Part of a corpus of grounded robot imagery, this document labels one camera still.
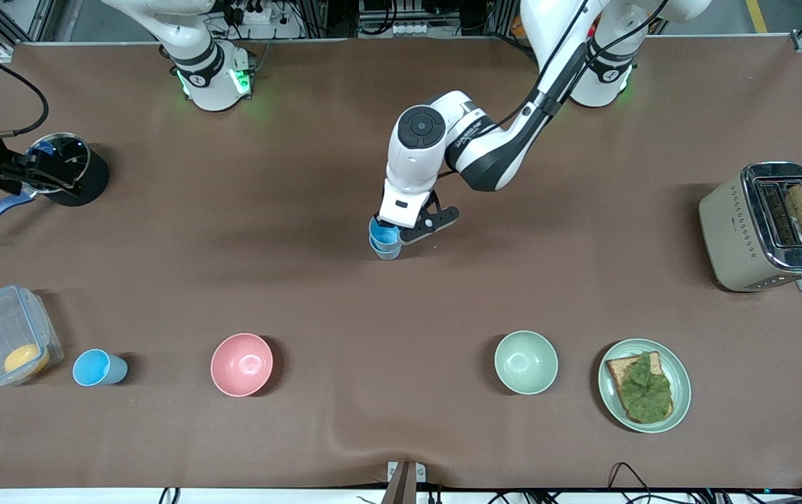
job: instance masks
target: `pink bowl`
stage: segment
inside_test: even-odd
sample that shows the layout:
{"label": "pink bowl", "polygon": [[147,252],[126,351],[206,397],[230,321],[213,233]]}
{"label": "pink bowl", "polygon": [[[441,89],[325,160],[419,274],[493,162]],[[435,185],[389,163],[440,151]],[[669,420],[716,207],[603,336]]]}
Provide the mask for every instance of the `pink bowl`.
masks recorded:
{"label": "pink bowl", "polygon": [[232,335],[218,345],[211,357],[211,379],[231,398],[258,392],[273,370],[274,355],[257,335]]}

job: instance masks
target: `clear food container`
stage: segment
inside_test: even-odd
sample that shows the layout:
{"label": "clear food container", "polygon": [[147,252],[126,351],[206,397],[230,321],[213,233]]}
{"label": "clear food container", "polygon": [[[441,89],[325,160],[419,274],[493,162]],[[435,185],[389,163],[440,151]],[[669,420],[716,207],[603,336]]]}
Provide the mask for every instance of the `clear food container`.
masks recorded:
{"label": "clear food container", "polygon": [[24,382],[62,360],[62,345],[43,301],[30,290],[0,290],[0,385]]}

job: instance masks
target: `green leafy vegetable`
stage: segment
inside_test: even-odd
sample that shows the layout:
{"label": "green leafy vegetable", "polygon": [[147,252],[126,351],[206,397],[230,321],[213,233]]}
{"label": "green leafy vegetable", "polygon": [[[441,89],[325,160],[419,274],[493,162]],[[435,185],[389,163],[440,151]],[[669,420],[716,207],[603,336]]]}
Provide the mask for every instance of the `green leafy vegetable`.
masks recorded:
{"label": "green leafy vegetable", "polygon": [[650,372],[650,353],[644,352],[637,363],[631,364],[621,386],[622,405],[642,424],[663,421],[672,402],[672,384],[665,375]]}

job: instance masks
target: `brown table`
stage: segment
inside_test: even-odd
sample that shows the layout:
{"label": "brown table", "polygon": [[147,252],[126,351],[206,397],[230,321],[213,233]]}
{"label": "brown table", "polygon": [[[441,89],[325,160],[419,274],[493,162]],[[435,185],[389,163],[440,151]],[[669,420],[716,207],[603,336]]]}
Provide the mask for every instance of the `brown table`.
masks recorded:
{"label": "brown table", "polygon": [[[0,388],[0,487],[320,486],[426,463],[451,486],[602,486],[627,460],[654,486],[802,485],[802,294],[715,287],[696,205],[743,166],[802,164],[802,54],[788,38],[650,39],[602,109],[565,106],[498,194],[443,179],[458,223],[376,259],[388,135],[463,89],[502,117],[536,71],[499,41],[274,45],[250,102],[181,99],[155,47],[19,47],[50,98],[40,134],[107,157],[106,194],[0,220],[0,287],[43,296],[66,358]],[[0,73],[0,128],[38,111]],[[493,376],[501,335],[561,357],[542,395]],[[275,379],[219,393],[209,359],[266,336]],[[646,337],[693,384],[663,435],[624,430],[593,390],[602,352]],[[123,386],[83,389],[92,347]]]}

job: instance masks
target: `gray floor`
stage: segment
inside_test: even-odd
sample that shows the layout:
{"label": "gray floor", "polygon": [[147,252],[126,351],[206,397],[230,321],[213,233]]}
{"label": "gray floor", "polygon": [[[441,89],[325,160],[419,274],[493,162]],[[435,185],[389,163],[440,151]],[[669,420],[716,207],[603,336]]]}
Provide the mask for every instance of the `gray floor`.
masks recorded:
{"label": "gray floor", "polygon": [[[65,19],[56,23],[59,41],[152,41],[152,36],[124,14],[100,0],[69,0]],[[802,26],[802,0],[763,0],[769,32],[790,32]],[[745,0],[712,0],[708,9],[684,25],[672,24],[669,34],[734,34],[754,32]]]}

